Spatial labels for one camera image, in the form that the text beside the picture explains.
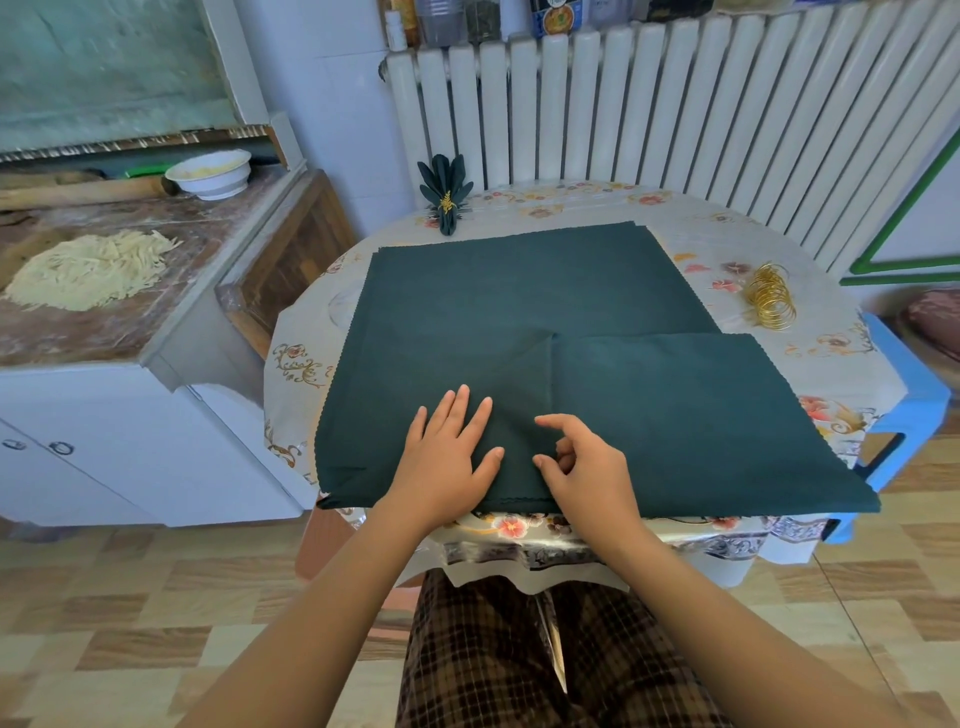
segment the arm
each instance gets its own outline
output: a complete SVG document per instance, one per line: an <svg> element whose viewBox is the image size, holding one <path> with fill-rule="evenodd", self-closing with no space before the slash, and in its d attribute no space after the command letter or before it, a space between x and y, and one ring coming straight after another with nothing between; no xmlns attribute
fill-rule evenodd
<svg viewBox="0 0 960 728"><path fill-rule="evenodd" d="M713 584L640 519L623 453L572 415L558 460L534 463L580 536L654 614L731 721L741 728L908 725L897 706L859 687Z"/></svg>
<svg viewBox="0 0 960 728"><path fill-rule="evenodd" d="M387 495L181 728L326 725L380 606L420 541L474 508L500 469L503 448L488 452L476 472L470 465L492 402L483 400L464 427L468 399L466 385L456 397L447 392L429 423L420 408Z"/></svg>

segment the floral tablecloth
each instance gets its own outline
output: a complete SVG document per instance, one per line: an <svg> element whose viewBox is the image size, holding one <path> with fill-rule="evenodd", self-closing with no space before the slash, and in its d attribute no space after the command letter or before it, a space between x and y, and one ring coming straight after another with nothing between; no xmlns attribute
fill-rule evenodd
<svg viewBox="0 0 960 728"><path fill-rule="evenodd" d="M267 447L318 487L312 439L347 336L371 255L379 248L488 238L633 220L646 226L725 332L749 332L790 383L833 450L849 465L864 434L906 394L859 310L812 258L786 237L737 212L663 190L610 182L538 183L468 198L456 233L443 238L424 212L399 220L334 262L276 325L264 376ZM796 322L774 331L754 323L743 288L773 261L787 272ZM585 253L589 264L589 252ZM735 418L738 413L729 413ZM756 423L757 428L764 423ZM691 454L696 442L690 442ZM363 509L343 509L359 524ZM805 563L829 514L657 519L651 528L717 583L732 586L757 556ZM470 514L421 545L407 578L443 567L456 584L503 574L534 593L566 579L623 586L562 516Z"/></svg>

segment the white radiator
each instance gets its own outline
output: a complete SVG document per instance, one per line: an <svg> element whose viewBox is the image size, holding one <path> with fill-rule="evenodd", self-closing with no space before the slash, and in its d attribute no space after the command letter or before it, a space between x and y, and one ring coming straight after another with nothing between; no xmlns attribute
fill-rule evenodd
<svg viewBox="0 0 960 728"><path fill-rule="evenodd" d="M960 111L960 0L586 29L386 61L414 188L649 184L749 214L837 278Z"/></svg>

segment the white bowl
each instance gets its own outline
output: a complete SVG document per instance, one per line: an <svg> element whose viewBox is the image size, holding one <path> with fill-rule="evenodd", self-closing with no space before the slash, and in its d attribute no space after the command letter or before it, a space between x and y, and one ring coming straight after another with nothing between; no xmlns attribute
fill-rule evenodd
<svg viewBox="0 0 960 728"><path fill-rule="evenodd" d="M165 177L201 200L225 200L247 188L250 157L243 149L200 155L175 164Z"/></svg>

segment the hand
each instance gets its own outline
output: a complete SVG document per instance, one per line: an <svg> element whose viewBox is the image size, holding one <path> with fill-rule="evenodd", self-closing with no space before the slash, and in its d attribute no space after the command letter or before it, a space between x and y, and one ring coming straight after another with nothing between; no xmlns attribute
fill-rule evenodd
<svg viewBox="0 0 960 728"><path fill-rule="evenodd" d="M557 459L534 455L550 493L577 534L610 562L624 536L644 529L627 458L573 415L540 415L542 427L562 430Z"/></svg>
<svg viewBox="0 0 960 728"><path fill-rule="evenodd" d="M503 448L488 452L476 472L470 464L490 419L493 400L487 397L481 401L464 427L469 398L465 384L456 396L447 392L429 423L426 407L417 410L394 482L384 497L392 508L410 510L410 518L422 527L423 536L476 508L500 471Z"/></svg>

